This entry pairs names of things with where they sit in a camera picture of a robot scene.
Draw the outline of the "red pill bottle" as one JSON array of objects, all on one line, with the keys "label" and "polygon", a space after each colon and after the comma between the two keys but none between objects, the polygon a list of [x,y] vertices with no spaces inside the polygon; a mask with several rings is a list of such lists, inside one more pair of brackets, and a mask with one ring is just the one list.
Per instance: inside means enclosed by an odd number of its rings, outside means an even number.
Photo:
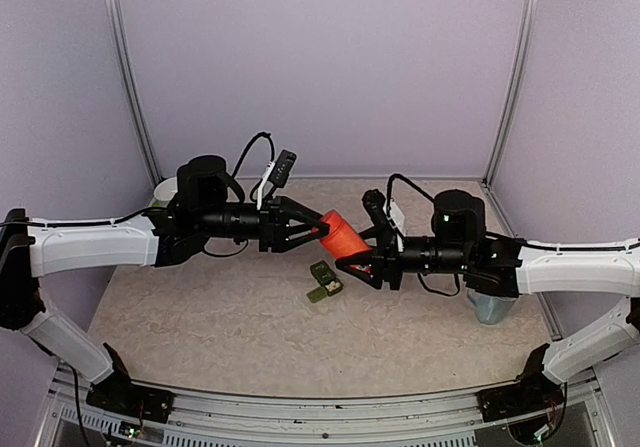
[{"label": "red pill bottle", "polygon": [[336,210],[325,213],[321,221],[329,226],[329,233],[320,239],[320,243],[335,260],[372,250]]}]

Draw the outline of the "green weekly pill organizer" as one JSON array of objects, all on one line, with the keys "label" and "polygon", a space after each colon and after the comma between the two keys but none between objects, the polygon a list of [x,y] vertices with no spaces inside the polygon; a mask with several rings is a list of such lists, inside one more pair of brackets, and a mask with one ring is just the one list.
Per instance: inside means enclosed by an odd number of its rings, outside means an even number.
[{"label": "green weekly pill organizer", "polygon": [[332,297],[344,289],[343,282],[325,261],[312,264],[310,273],[318,284],[316,288],[307,293],[307,298],[311,303],[317,303],[327,297]]}]

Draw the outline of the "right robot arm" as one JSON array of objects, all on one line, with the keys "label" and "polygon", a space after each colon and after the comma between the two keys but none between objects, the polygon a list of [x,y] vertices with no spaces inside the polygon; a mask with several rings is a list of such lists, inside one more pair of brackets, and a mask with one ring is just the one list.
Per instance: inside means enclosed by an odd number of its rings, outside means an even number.
[{"label": "right robot arm", "polygon": [[404,274],[453,274],[480,294],[518,298],[544,292],[620,295],[599,319],[561,341],[531,352],[513,386],[511,400],[523,411],[546,399],[551,385],[607,360],[639,342],[639,242],[548,244],[490,233],[484,202],[461,190],[432,200],[432,233],[401,234],[391,201],[377,190],[363,196],[376,244],[336,260],[336,267],[379,289],[398,289]]}]

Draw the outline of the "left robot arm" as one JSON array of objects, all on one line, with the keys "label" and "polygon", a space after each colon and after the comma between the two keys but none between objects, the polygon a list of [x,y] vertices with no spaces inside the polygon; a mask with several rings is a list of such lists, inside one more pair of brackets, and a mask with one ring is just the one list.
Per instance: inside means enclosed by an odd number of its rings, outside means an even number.
[{"label": "left robot arm", "polygon": [[31,219],[11,210],[1,224],[1,326],[28,336],[99,388],[121,412],[140,391],[114,349],[88,334],[39,291],[41,278],[119,265],[180,265],[212,238],[255,240],[262,252],[284,253],[326,236],[320,213],[285,196],[248,202],[224,158],[204,155],[177,171],[165,207],[90,221]]}]

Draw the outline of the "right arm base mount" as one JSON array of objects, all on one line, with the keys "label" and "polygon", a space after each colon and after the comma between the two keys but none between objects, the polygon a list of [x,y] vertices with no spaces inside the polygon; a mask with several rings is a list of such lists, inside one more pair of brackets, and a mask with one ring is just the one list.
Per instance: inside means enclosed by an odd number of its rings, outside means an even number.
[{"label": "right arm base mount", "polygon": [[541,372],[523,373],[516,382],[482,389],[477,393],[484,422],[517,417],[562,404],[566,394],[561,384]]}]

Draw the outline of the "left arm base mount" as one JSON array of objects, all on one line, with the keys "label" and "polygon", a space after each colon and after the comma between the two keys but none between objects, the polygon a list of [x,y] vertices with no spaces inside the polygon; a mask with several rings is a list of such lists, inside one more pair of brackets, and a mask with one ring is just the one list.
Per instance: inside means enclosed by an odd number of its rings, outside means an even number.
[{"label": "left arm base mount", "polygon": [[168,390],[134,383],[126,368],[117,363],[113,364],[113,372],[93,384],[86,396],[86,403],[92,407],[162,424],[168,422],[173,400]]}]

